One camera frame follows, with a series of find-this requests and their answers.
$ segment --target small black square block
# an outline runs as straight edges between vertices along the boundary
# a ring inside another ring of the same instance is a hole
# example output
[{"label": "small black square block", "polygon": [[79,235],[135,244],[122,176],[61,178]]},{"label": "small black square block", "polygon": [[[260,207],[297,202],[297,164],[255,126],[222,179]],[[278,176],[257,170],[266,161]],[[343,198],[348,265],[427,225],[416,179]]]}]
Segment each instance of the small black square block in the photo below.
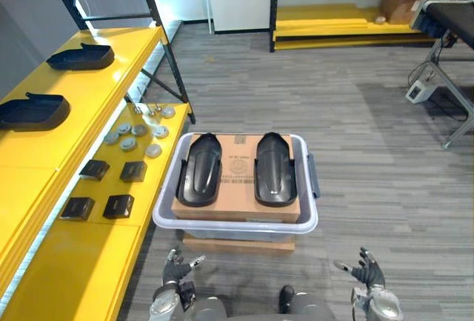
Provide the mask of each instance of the small black square block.
[{"label": "small black square block", "polygon": [[147,163],[125,162],[124,168],[121,170],[120,180],[123,182],[143,182],[145,173],[147,172]]},{"label": "small black square block", "polygon": [[90,215],[94,200],[90,197],[71,197],[62,211],[61,219],[86,221]]},{"label": "small black square block", "polygon": [[106,219],[128,219],[132,212],[133,200],[131,195],[109,196],[103,216]]},{"label": "small black square block", "polygon": [[92,179],[101,181],[104,177],[105,173],[109,170],[110,165],[103,160],[90,160],[87,164],[82,168],[81,173],[79,176],[82,179]]}]

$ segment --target yellow table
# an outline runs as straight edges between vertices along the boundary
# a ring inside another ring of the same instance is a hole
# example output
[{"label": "yellow table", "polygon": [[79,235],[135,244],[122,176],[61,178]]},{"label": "yellow table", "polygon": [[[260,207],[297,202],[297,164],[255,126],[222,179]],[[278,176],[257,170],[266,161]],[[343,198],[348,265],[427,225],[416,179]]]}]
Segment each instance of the yellow table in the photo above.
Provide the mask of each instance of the yellow table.
[{"label": "yellow table", "polygon": [[57,71],[43,63],[2,100],[24,99],[27,91],[60,94],[71,112],[53,130],[0,131],[0,295],[100,130],[164,40],[161,27],[77,32],[58,51],[81,42],[109,44],[114,62],[87,71]]},{"label": "yellow table", "polygon": [[[80,179],[71,196],[95,200],[86,222],[56,219],[23,276],[1,318],[4,320],[114,320],[150,222],[158,190],[164,179],[187,114],[188,104],[173,106],[176,114],[164,119],[136,114],[128,105],[112,130],[120,124],[145,123],[168,127],[164,139],[150,134],[137,138],[137,147],[122,152],[119,143],[102,145],[94,159],[110,168],[100,181]],[[155,159],[144,155],[149,144],[158,143],[162,153]],[[126,183],[119,177],[125,162],[143,160],[143,182]],[[102,216],[109,195],[128,193],[135,200],[128,219]]]}]

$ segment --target yellow shelf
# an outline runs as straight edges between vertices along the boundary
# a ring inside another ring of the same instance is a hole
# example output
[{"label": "yellow shelf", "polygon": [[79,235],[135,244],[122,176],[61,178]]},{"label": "yellow shelf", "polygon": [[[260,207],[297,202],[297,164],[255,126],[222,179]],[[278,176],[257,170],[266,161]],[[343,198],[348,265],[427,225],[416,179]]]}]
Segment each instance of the yellow shelf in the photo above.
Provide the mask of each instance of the yellow shelf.
[{"label": "yellow shelf", "polygon": [[421,34],[412,35],[386,35],[386,36],[336,36],[331,38],[321,37],[318,39],[302,39],[291,41],[275,42],[276,50],[322,48],[322,47],[343,47],[354,45],[374,45],[374,44],[403,44],[434,42],[434,39]]},{"label": "yellow shelf", "polygon": [[408,24],[376,24],[376,7],[357,8],[353,4],[279,7],[276,37],[343,36],[361,34],[417,33]]},{"label": "yellow shelf", "polygon": [[79,31],[58,51],[78,48],[82,42],[109,44],[115,53],[109,67],[58,71],[43,63],[3,98],[3,102],[25,99],[27,91],[59,94],[70,103],[71,111],[53,130],[0,131],[0,179],[4,192],[0,214],[0,295],[90,145],[163,39],[161,27],[97,30],[93,36],[89,31]]},{"label": "yellow shelf", "polygon": [[[150,134],[137,138],[137,147],[122,152],[119,144],[102,145],[94,159],[110,164],[100,182],[79,180],[71,196],[88,196],[96,202],[86,222],[57,219],[44,238],[2,321],[6,320],[115,320],[127,288],[136,257],[148,224],[159,188],[171,156],[190,112],[188,104],[173,106],[171,119],[136,114],[128,105],[113,126],[166,125],[170,131],[164,139]],[[162,153],[155,159],[144,156],[144,149],[158,143]],[[147,172],[143,182],[124,183],[119,179],[125,162],[144,160]],[[135,200],[129,219],[102,217],[109,195],[129,193]]]}]

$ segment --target white plastic tray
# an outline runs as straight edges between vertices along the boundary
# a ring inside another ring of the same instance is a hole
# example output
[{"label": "white plastic tray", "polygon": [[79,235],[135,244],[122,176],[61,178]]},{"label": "white plastic tray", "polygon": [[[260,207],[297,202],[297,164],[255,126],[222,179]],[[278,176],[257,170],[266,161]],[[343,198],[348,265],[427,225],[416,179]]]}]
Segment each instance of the white plastic tray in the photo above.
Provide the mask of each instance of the white plastic tray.
[{"label": "white plastic tray", "polygon": [[153,209],[153,221],[157,226],[181,229],[196,238],[241,239],[258,241],[283,241],[295,234],[308,234],[318,224],[316,198],[319,197],[316,166],[308,154],[306,142],[290,134],[295,159],[296,187],[301,214],[295,223],[281,222],[229,222],[178,219],[171,211],[181,170],[181,160],[187,158],[191,137],[196,132],[184,134],[176,146],[160,194]]}]

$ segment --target round metal disc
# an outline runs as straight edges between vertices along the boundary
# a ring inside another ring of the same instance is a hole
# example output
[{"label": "round metal disc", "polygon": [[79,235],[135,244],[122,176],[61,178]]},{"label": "round metal disc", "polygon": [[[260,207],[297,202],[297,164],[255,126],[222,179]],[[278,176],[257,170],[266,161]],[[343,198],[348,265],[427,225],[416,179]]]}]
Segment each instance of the round metal disc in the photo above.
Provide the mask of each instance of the round metal disc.
[{"label": "round metal disc", "polygon": [[172,107],[164,107],[163,110],[161,110],[161,115],[165,119],[170,119],[171,117],[175,116],[175,109]]},{"label": "round metal disc", "polygon": [[110,131],[104,137],[104,143],[106,145],[114,145],[115,143],[117,143],[118,140],[119,140],[119,134],[114,131]]},{"label": "round metal disc", "polygon": [[128,137],[120,142],[120,148],[126,152],[136,147],[136,139]]},{"label": "round metal disc", "polygon": [[144,136],[145,134],[147,134],[147,132],[148,132],[148,129],[147,129],[147,126],[145,125],[136,125],[136,126],[133,126],[132,128],[132,134],[137,137]]},{"label": "round metal disc", "polygon": [[153,135],[156,138],[165,138],[168,136],[169,130],[166,126],[158,126],[153,129]]},{"label": "round metal disc", "polygon": [[130,123],[122,123],[117,128],[117,132],[118,132],[118,134],[123,136],[125,134],[128,134],[131,129],[132,129],[132,126],[130,126]]},{"label": "round metal disc", "polygon": [[145,154],[150,158],[156,158],[161,154],[160,145],[149,145],[145,151]]}]

